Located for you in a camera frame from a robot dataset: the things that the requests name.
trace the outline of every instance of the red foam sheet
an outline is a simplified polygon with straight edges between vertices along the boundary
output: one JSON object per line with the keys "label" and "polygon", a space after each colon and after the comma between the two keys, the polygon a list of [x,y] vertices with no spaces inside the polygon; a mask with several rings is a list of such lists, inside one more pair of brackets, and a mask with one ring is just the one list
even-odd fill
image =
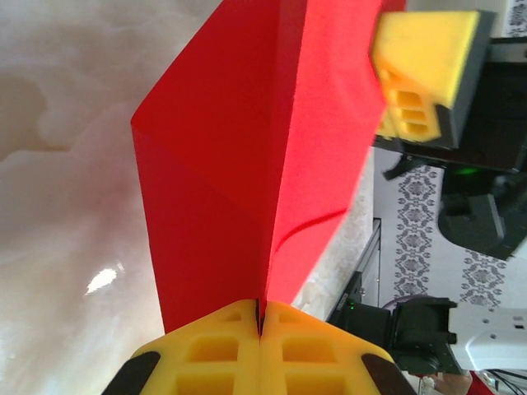
{"label": "red foam sheet", "polygon": [[380,6],[224,0],[133,116],[167,332],[299,290],[383,109],[368,61]]}

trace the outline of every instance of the white robot part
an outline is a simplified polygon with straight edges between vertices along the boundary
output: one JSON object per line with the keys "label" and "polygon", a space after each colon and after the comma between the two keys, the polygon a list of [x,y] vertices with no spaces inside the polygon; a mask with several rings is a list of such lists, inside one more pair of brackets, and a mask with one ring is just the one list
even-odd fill
{"label": "white robot part", "polygon": [[450,348],[462,369],[527,369],[527,309],[459,303],[450,310]]}

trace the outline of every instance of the white marble surface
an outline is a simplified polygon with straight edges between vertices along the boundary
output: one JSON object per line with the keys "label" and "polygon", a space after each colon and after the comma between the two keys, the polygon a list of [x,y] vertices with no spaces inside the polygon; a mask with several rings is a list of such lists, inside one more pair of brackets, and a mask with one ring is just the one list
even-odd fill
{"label": "white marble surface", "polygon": [[[162,334],[128,122],[217,3],[0,1],[1,394],[95,395]],[[299,295],[312,314],[366,242],[364,185]]]}

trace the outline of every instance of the black cable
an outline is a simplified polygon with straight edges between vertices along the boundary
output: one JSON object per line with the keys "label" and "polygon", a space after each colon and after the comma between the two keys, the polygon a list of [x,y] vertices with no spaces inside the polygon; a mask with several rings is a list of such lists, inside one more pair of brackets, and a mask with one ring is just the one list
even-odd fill
{"label": "black cable", "polygon": [[516,384],[511,383],[503,376],[500,376],[495,370],[488,370],[488,372],[504,383],[515,395],[525,395],[525,393]]}
{"label": "black cable", "polygon": [[518,379],[522,379],[522,380],[526,380],[527,381],[527,376],[524,376],[522,374],[507,372],[506,370],[501,370],[501,369],[494,369],[494,371],[497,372],[497,373],[506,374],[507,376],[512,376],[512,377],[516,377]]}

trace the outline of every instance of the green led light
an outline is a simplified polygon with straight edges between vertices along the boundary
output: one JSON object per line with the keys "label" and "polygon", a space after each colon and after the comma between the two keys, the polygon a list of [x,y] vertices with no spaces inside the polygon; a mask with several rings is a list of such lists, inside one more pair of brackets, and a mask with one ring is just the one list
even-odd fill
{"label": "green led light", "polygon": [[475,169],[474,167],[465,167],[464,169],[456,170],[457,175],[471,175],[474,173],[479,172],[479,169]]}

